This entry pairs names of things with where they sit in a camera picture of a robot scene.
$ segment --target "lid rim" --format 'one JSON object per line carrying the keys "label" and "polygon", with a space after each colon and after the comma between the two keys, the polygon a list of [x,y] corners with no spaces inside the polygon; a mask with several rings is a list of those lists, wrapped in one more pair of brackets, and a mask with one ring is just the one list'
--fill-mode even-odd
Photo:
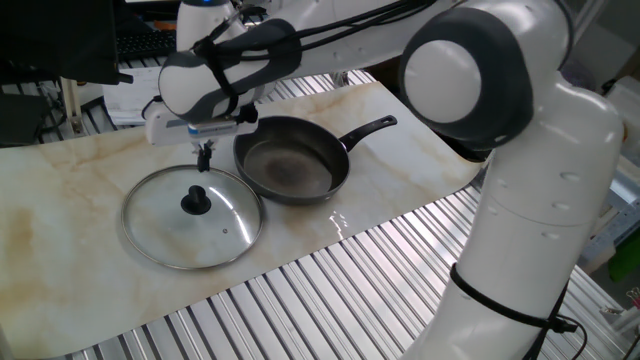
{"label": "lid rim", "polygon": [[262,199],[260,198],[260,196],[258,196],[258,194],[256,194],[255,191],[253,191],[253,189],[244,181],[242,180],[242,178],[240,178],[239,176],[232,174],[230,172],[224,171],[224,170],[220,170],[220,169],[216,169],[216,168],[211,168],[209,172],[215,172],[218,174],[222,174],[224,176],[228,176],[229,178],[237,181],[238,183],[240,183],[241,185],[243,185],[245,188],[247,188],[249,190],[249,192],[251,193],[251,195],[253,195],[254,200],[256,201],[256,205],[258,205],[258,215],[260,218],[260,225],[258,227],[258,231],[256,232],[256,235],[253,237],[253,239],[251,240],[251,243],[249,244],[249,246],[244,249],[240,254],[238,254],[236,257],[226,260],[224,262],[215,264],[215,265],[208,265],[208,266],[200,266],[200,267],[184,267],[184,266],[178,266],[178,265],[172,265],[172,264],[167,264],[165,262],[162,262],[158,259],[153,258],[151,255],[145,253],[144,251],[142,251],[142,249],[140,249],[136,243],[132,240],[132,235],[129,234],[129,231],[127,231],[127,227],[125,225],[125,214],[126,214],[126,210],[127,210],[127,205],[129,204],[129,201],[131,200],[131,198],[133,197],[133,194],[135,194],[135,192],[140,189],[144,184],[146,184],[147,182],[149,182],[150,180],[164,175],[166,173],[169,172],[173,172],[173,171],[178,171],[178,170],[198,170],[198,167],[196,165],[176,165],[176,166],[171,166],[168,168],[164,168],[158,171],[155,171],[149,175],[147,175],[146,177],[144,177],[142,180],[140,180],[128,193],[127,196],[125,197],[124,201],[122,202],[122,207],[120,208],[120,225],[122,225],[122,230],[124,231],[124,235],[127,237],[127,240],[129,240],[129,243],[131,245],[133,245],[133,247],[142,255],[144,255],[147,259],[155,262],[156,264],[160,264],[163,266],[166,266],[168,268],[171,269],[177,269],[177,270],[192,270],[192,271],[196,271],[196,270],[207,270],[207,269],[211,269],[211,268],[215,268],[217,266],[221,266],[221,265],[225,265],[228,263],[231,263],[235,260],[237,260],[239,257],[241,257],[242,255],[244,255],[247,251],[251,250],[251,248],[253,248],[253,246],[255,245],[255,243],[257,242],[258,238],[260,237],[260,234],[262,233],[262,228],[264,226],[264,218],[265,218],[265,213],[264,213],[264,205],[262,203]]}

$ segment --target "black strap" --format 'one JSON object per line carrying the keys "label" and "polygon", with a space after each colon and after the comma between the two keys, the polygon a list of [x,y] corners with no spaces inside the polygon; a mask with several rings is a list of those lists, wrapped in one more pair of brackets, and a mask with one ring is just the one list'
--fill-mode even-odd
{"label": "black strap", "polygon": [[[564,296],[567,294],[568,287],[569,287],[569,282],[567,282],[567,285],[564,286],[564,289],[562,290],[562,294],[560,294],[558,301],[556,301],[556,305],[553,307],[553,310],[551,311],[551,316],[549,316],[550,318],[556,317],[558,316],[558,313],[560,313],[560,307],[564,302]],[[544,340],[547,338],[548,332],[549,332],[549,329],[540,330],[538,337],[533,342],[533,345],[531,345],[531,348],[529,349],[529,351],[527,351],[527,353],[524,355],[524,358],[522,358],[522,360],[536,360],[538,358],[538,355],[540,355],[540,353],[542,352],[542,345],[544,344]]]}
{"label": "black strap", "polygon": [[211,37],[207,36],[204,39],[196,42],[193,50],[197,56],[207,60],[207,65],[211,69],[211,72],[213,72],[213,76],[215,76],[218,84],[220,84],[220,89],[229,98],[227,111],[225,111],[222,116],[230,115],[233,110],[238,107],[239,96],[229,83],[229,80],[224,73],[224,68],[222,67],[220,60],[218,59],[216,45],[211,40]]}
{"label": "black strap", "polygon": [[519,311],[515,311],[506,306],[503,306],[497,303],[494,300],[489,299],[487,296],[480,293],[478,290],[474,289],[469,283],[464,281],[458,271],[456,270],[456,264],[453,264],[451,267],[451,280],[458,285],[460,290],[464,291],[467,295],[473,298],[475,301],[484,305],[485,307],[497,312],[498,314],[508,317],[511,320],[517,321],[519,323],[527,324],[530,326],[539,327],[542,329],[550,329],[553,332],[562,334],[564,332],[576,332],[578,330],[578,326],[568,323],[567,321],[558,318],[556,316],[552,316],[549,319],[537,318],[534,316],[530,316],[527,314],[523,314]]}

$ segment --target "pot lid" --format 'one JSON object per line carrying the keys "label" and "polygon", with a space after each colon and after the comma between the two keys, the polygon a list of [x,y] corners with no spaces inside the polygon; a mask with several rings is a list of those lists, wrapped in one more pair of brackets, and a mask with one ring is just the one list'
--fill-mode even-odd
{"label": "pot lid", "polygon": [[178,269],[202,269],[235,260],[262,229],[260,198],[240,178],[195,165],[155,172],[127,195],[124,232],[143,255]]}

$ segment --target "pan handle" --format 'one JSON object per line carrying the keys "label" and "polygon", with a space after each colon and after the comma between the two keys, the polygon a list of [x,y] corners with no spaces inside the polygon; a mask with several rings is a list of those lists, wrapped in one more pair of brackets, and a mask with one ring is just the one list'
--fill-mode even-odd
{"label": "pan handle", "polygon": [[349,152],[360,142],[360,140],[364,139],[365,137],[371,135],[372,133],[378,130],[396,125],[397,123],[398,123],[398,120],[394,116],[392,115],[385,116],[382,119],[372,121],[368,124],[362,125],[361,127],[353,130],[347,135],[341,137],[340,142],[344,145],[344,148],[347,150],[347,152]]}

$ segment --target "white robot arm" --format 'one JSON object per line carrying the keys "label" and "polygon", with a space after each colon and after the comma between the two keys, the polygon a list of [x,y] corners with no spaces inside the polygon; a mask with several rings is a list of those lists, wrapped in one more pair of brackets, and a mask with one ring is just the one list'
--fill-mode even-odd
{"label": "white robot arm", "polygon": [[[202,20],[187,25],[187,13]],[[149,140],[198,141],[224,126],[251,131],[255,119],[240,123],[238,109],[274,81],[402,55],[401,90],[416,117],[469,148],[496,149],[452,272],[463,280],[448,284],[405,359],[528,356],[541,329],[522,318],[552,313],[604,202],[622,139],[615,109],[557,71],[572,41],[558,2],[298,0],[250,31],[227,21],[223,35],[205,38],[232,14],[227,0],[182,5],[184,51],[163,67],[163,102],[145,111]],[[189,133],[167,125],[176,116]]]}

